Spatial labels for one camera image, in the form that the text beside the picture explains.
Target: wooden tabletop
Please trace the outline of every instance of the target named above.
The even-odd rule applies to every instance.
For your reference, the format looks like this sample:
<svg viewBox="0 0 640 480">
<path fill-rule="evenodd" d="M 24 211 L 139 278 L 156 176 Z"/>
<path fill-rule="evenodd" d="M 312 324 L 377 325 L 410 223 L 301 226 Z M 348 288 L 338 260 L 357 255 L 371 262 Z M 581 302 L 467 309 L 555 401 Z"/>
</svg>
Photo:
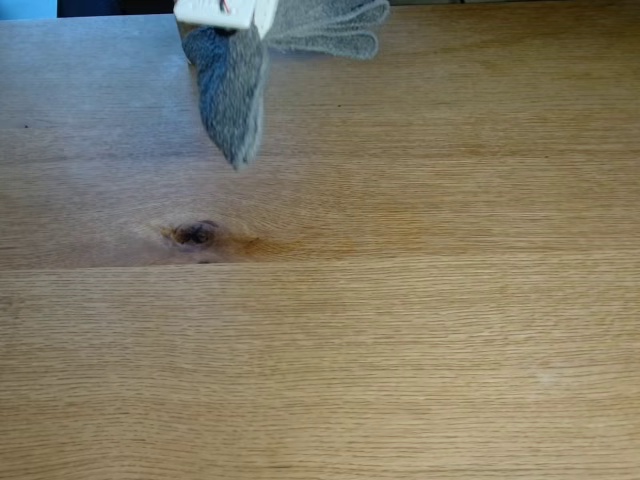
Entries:
<svg viewBox="0 0 640 480">
<path fill-rule="evenodd" d="M 640 478 L 639 22 L 398 7 L 240 174 L 172 17 L 0 23 L 0 478 Z"/>
</svg>

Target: dark wood knot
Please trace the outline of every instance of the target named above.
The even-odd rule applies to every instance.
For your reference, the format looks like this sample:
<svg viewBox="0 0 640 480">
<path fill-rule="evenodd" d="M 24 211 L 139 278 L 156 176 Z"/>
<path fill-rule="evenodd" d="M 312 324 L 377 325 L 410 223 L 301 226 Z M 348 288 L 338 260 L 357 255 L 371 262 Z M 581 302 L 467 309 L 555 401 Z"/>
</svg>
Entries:
<svg viewBox="0 0 640 480">
<path fill-rule="evenodd" d="M 218 225 L 209 220 L 185 223 L 173 230 L 171 237 L 179 245 L 206 248 L 215 242 L 218 229 Z"/>
</svg>

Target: wooden table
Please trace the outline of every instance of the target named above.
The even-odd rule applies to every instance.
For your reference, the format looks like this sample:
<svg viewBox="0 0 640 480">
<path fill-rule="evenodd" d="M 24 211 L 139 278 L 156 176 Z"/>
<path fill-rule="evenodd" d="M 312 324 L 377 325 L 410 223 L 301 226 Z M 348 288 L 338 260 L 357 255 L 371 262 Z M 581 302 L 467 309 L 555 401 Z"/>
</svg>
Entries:
<svg viewBox="0 0 640 480">
<path fill-rule="evenodd" d="M 0 478 L 640 478 L 639 22 L 397 8 L 241 174 L 172 17 L 0 23 Z"/>
</svg>

